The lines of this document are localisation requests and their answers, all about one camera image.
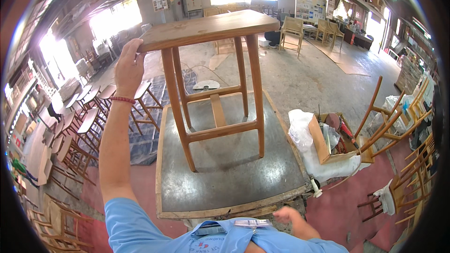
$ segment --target worker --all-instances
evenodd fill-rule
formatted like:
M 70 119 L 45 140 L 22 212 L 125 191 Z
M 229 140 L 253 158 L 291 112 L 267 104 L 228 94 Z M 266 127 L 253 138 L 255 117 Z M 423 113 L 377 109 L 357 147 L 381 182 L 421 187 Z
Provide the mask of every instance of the worker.
M 128 117 L 142 81 L 145 53 L 135 56 L 142 43 L 143 40 L 137 38 L 128 42 L 115 66 L 117 89 L 100 144 L 100 188 L 109 245 L 114 252 L 348 252 L 333 241 L 320 239 L 320 234 L 300 213 L 289 207 L 274 212 L 274 217 L 283 223 L 292 222 L 292 235 L 271 226 L 254 229 L 233 224 L 235 220 L 253 218 L 205 221 L 176 239 L 161 233 L 139 206 L 130 184 Z M 217 233 L 203 235 L 206 225 Z
M 35 178 L 27 169 L 26 169 L 26 165 L 21 163 L 18 159 L 14 158 L 11 162 L 12 166 L 14 167 L 14 169 L 16 169 L 17 172 L 19 172 L 20 175 L 22 175 L 22 177 L 24 177 L 25 179 L 27 179 L 35 188 L 39 189 L 39 186 L 36 185 L 34 181 L 37 182 L 37 178 Z
M 42 90 L 42 88 L 39 86 L 39 84 L 36 84 L 35 87 L 37 94 L 32 92 L 31 94 L 33 95 L 33 97 L 35 98 L 36 102 L 37 102 L 37 109 L 40 109 L 41 105 L 43 104 L 44 106 L 47 107 L 47 111 L 49 112 L 50 116 L 53 116 L 54 118 L 56 118 L 56 120 L 59 122 L 61 122 L 61 119 L 63 118 L 62 114 L 57 114 L 55 112 L 55 110 L 53 109 L 53 104 L 52 102 L 47 98 L 47 94 L 44 92 L 44 90 Z

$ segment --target blue shirt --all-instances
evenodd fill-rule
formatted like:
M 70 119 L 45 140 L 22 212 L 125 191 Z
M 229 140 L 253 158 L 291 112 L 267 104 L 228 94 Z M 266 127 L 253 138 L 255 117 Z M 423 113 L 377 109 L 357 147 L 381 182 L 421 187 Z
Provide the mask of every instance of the blue shirt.
M 253 241 L 267 253 L 342 253 L 345 247 L 334 241 L 322 239 L 302 240 L 274 227 L 235 227 L 234 218 L 225 221 L 205 221 L 192 231 L 172 239 L 161 233 L 147 213 L 135 201 L 115 198 L 105 204 L 106 229 L 109 245 L 115 253 L 164 252 L 164 253 L 243 253 Z M 219 224 L 225 232 L 196 235 L 198 228 L 208 224 Z

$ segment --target poster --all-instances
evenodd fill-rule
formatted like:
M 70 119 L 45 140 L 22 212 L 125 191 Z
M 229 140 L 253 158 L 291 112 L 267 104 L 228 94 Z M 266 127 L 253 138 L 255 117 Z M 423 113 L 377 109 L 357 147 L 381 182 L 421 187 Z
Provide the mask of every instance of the poster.
M 333 19 L 333 12 L 334 12 L 334 1 L 335 0 L 327 0 L 327 10 L 326 10 L 326 18 L 327 19 Z
M 326 0 L 295 0 L 295 17 L 316 23 L 325 18 Z
M 153 8 L 156 11 L 161 11 L 164 9 L 169 9 L 169 6 L 167 5 L 167 0 L 152 0 L 153 1 Z

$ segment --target forearm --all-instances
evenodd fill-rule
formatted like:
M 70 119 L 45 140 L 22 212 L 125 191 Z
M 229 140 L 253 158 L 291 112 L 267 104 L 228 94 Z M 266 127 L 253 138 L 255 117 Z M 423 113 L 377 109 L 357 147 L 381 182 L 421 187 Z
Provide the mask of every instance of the forearm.
M 292 217 L 292 235 L 303 240 L 320 238 L 319 232 L 303 220 L 300 213 L 298 216 Z
M 113 101 L 100 144 L 98 169 L 103 201 L 114 197 L 136 200 L 130 185 L 128 117 L 131 104 Z

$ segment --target beaded bracelet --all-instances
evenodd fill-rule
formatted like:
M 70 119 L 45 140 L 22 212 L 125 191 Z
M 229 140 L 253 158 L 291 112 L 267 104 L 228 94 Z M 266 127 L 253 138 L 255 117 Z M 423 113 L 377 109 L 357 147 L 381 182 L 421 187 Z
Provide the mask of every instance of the beaded bracelet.
M 133 100 L 133 99 L 123 98 L 123 97 L 115 97 L 115 96 L 111 96 L 109 98 L 111 100 L 118 100 L 118 101 L 121 101 L 121 102 L 128 102 L 128 103 L 131 103 L 131 104 L 136 104 L 136 101 Z

